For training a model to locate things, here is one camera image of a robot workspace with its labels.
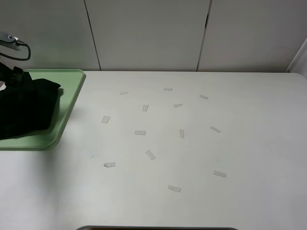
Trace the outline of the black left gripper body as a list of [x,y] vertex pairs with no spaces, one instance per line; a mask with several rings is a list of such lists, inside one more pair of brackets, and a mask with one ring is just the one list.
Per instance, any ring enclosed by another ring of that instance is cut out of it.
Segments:
[[24,71],[19,67],[10,69],[3,63],[0,64],[0,81],[4,82],[6,86],[18,86],[23,82]]

